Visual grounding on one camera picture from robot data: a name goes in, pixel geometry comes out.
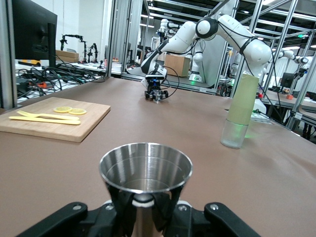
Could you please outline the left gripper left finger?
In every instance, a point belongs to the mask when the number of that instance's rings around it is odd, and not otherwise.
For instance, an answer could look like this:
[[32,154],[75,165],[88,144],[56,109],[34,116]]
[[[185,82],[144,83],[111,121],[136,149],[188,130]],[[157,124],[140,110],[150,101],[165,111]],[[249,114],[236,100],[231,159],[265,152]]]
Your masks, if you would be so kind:
[[16,237],[131,237],[123,230],[111,201],[95,210],[82,202],[58,209]]

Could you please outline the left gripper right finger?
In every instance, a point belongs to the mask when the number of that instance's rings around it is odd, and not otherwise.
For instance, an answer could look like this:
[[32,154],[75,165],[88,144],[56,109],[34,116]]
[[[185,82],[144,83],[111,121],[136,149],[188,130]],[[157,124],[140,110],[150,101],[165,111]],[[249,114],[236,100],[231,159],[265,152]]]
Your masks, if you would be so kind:
[[170,237],[261,237],[227,206],[219,202],[196,210],[179,202],[170,222]]

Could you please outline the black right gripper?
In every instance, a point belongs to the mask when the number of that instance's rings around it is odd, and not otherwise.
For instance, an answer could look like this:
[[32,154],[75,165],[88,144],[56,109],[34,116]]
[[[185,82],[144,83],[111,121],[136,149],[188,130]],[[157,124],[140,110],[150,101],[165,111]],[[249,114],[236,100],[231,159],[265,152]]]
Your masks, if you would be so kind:
[[[154,91],[160,91],[160,80],[147,80],[147,91],[145,91],[145,99],[153,100]],[[166,99],[169,97],[169,93],[167,90],[161,91],[161,99]]]

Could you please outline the steel double jigger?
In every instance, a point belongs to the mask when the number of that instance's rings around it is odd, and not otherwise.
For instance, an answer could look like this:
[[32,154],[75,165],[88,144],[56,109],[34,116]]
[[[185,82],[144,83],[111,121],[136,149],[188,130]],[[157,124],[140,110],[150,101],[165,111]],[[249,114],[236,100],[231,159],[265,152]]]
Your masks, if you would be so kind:
[[99,171],[117,213],[115,237],[160,237],[193,164],[180,150],[141,142],[107,152]]

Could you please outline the large cardboard box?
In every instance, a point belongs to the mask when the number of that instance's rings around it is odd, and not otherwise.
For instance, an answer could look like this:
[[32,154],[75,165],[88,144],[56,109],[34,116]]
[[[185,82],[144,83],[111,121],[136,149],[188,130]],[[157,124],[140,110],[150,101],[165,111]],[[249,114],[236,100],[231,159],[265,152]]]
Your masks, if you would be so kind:
[[190,58],[168,54],[165,57],[164,66],[168,75],[187,77],[190,68]]

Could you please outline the wooden cutting board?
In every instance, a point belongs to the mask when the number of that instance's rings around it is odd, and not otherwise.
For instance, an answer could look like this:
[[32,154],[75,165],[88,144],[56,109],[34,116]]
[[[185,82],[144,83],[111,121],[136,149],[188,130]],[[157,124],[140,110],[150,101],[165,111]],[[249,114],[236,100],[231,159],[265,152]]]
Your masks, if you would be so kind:
[[111,110],[111,106],[109,105],[57,97],[44,99],[34,104],[19,108],[19,110],[34,114],[46,113],[58,115],[53,109],[59,106],[85,109],[87,113],[78,116],[80,119],[79,125],[67,125],[10,119],[10,117],[20,116],[17,111],[14,110],[0,115],[0,131],[72,142],[82,142]]

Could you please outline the green sleeved glass bottle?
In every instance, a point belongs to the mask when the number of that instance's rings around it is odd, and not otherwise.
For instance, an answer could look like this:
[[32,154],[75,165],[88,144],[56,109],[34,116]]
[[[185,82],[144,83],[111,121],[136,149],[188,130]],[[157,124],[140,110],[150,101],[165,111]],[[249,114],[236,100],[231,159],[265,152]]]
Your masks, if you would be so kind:
[[257,77],[241,76],[222,132],[221,143],[224,146],[241,148],[250,123],[258,82]]

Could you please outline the flat cardboard box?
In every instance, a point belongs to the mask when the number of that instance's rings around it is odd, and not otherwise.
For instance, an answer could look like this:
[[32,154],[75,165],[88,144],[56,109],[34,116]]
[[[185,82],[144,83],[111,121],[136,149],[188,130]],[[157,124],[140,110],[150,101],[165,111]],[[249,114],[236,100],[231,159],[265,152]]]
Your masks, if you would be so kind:
[[64,62],[76,63],[79,61],[79,54],[75,52],[56,50],[56,58]]

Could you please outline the yellow plastic knife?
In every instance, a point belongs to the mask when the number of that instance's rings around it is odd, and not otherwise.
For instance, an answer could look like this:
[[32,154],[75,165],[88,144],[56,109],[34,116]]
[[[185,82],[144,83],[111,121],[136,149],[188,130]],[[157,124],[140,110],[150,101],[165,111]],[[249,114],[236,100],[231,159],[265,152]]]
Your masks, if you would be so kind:
[[47,123],[58,123],[68,125],[80,125],[80,120],[63,120],[63,119],[46,119],[46,118],[30,118],[22,116],[10,116],[9,119],[13,120],[24,120],[24,121],[36,121],[36,122],[47,122]]

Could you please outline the yellow plastic fork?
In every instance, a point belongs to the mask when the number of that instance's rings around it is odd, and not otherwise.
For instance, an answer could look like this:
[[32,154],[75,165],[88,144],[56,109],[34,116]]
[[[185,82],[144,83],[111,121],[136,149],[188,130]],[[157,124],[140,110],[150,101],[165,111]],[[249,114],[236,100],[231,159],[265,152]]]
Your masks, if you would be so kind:
[[25,112],[25,111],[17,111],[17,113],[26,117],[31,117],[31,118],[48,117],[48,118],[63,119],[63,120],[79,120],[78,117],[73,117],[73,116],[63,116],[63,115],[45,114],[45,113],[33,114],[33,113]]

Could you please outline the black computer monitor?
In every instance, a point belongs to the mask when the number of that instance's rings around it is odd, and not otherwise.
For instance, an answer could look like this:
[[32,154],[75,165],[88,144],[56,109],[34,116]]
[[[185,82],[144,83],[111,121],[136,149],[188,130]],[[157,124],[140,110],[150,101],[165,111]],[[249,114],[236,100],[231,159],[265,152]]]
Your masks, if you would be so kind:
[[12,0],[15,58],[56,67],[57,15],[31,0]]

